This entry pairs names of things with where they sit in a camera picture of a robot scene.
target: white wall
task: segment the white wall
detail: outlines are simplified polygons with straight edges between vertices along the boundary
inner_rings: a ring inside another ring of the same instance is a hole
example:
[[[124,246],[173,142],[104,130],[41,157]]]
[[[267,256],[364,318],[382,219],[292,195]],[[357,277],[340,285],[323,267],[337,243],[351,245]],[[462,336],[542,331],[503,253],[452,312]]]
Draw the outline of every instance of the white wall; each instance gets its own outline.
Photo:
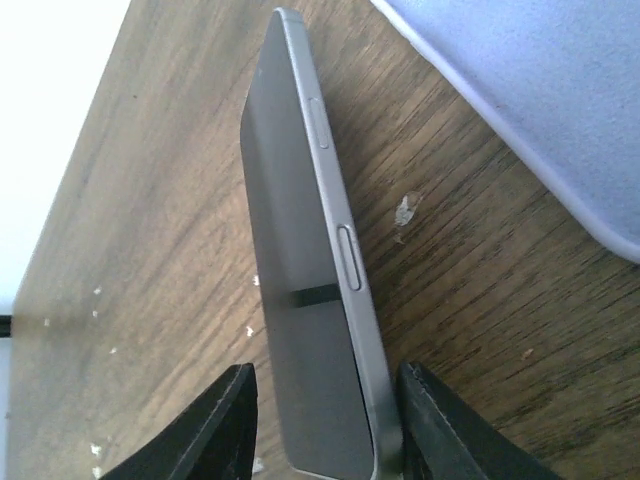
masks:
[[[0,2],[0,314],[12,312],[128,4]]]

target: light blue plastic object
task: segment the light blue plastic object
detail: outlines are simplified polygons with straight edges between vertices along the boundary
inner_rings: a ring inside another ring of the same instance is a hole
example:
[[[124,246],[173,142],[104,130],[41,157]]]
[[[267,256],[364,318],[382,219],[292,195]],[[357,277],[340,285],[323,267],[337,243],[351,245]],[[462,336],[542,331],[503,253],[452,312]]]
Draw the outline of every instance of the light blue plastic object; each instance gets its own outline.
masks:
[[[594,238],[640,263],[640,2],[372,2]]]

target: phone button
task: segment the phone button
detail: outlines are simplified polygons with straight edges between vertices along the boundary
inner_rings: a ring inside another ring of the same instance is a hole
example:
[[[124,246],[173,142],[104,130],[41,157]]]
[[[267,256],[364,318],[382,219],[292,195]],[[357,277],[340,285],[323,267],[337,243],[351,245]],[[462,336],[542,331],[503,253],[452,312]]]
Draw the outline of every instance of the phone button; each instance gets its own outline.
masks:
[[[338,244],[340,245],[342,265],[344,267],[344,273],[347,277],[349,288],[351,288],[351,290],[358,291],[362,287],[362,282],[360,280],[358,264],[356,263],[355,252],[353,250],[351,232],[344,225],[338,226]]]
[[[320,148],[329,148],[329,124],[324,114],[324,108],[322,108],[322,102],[317,98],[310,98],[309,109],[318,145]]]

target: smartphone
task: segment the smartphone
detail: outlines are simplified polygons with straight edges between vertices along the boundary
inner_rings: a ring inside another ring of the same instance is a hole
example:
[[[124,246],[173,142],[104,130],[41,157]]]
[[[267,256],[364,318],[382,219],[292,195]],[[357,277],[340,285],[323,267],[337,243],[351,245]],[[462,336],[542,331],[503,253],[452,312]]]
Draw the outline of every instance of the smartphone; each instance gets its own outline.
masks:
[[[276,402],[294,469],[398,478],[402,432],[300,14],[275,10],[240,146]]]

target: wooden surface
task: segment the wooden surface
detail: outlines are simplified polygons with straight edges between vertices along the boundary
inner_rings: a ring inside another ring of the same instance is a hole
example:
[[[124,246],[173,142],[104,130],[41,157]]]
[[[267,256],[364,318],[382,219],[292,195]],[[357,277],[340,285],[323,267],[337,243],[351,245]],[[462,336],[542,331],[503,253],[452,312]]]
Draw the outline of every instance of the wooden surface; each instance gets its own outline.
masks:
[[[392,368],[422,361],[567,478],[640,477],[639,268],[366,0],[283,3],[310,29]],[[133,0],[15,307],[9,480],[108,471],[240,361],[258,478],[294,478],[238,145],[274,5]]]

